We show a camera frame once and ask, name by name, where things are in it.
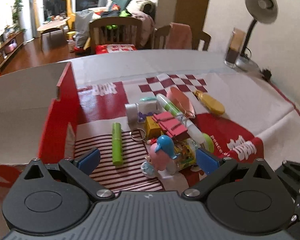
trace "striped mat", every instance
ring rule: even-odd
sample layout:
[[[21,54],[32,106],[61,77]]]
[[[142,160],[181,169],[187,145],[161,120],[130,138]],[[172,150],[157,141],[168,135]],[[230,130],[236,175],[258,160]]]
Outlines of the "striped mat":
[[[147,150],[142,142],[130,138],[129,131],[122,133],[122,156],[124,164],[116,167],[112,164],[111,134],[94,136],[76,141],[75,157],[79,157],[93,147],[99,149],[101,161],[90,175],[104,187],[118,194],[122,190],[130,191],[160,191],[163,190],[158,179],[148,179],[140,170],[145,161]],[[135,131],[133,137],[141,138],[140,132]]]

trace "small bottle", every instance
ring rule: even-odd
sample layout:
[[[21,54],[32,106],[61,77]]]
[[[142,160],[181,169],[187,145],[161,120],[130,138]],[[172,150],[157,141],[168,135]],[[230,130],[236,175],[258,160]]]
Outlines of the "small bottle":
[[[239,55],[245,35],[246,33],[244,31],[237,28],[234,28],[232,31],[232,36],[228,44],[224,61],[225,64],[230,68],[235,68],[235,61],[237,60],[237,57]]]

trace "small yellow box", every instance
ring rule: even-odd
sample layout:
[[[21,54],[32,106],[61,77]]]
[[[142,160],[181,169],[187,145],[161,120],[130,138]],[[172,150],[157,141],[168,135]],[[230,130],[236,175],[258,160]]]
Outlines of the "small yellow box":
[[[160,126],[152,119],[152,116],[146,117],[146,136],[148,139],[158,138],[161,135]]]

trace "coffee table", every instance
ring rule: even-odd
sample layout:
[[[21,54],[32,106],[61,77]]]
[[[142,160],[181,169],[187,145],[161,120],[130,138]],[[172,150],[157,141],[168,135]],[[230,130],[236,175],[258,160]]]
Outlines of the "coffee table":
[[[55,31],[56,29],[61,29],[63,32],[63,35],[65,35],[64,26],[66,25],[67,20],[69,20],[70,17],[67,17],[63,20],[59,21],[52,21],[47,24],[41,25],[39,28],[37,28],[37,31],[40,32],[40,39],[41,39],[41,50],[42,50],[42,35],[45,33],[49,33],[51,36],[51,32]]]

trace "blue gripper pad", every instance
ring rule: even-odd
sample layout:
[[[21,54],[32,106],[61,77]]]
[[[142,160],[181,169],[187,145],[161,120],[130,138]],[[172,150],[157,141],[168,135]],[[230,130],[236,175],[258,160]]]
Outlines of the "blue gripper pad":
[[[100,151],[92,148],[87,153],[74,159],[74,165],[85,174],[90,175],[100,163]]]
[[[203,148],[199,148],[195,152],[195,158],[197,165],[205,174],[209,175],[211,172],[215,171],[222,164],[222,160],[208,152]]]

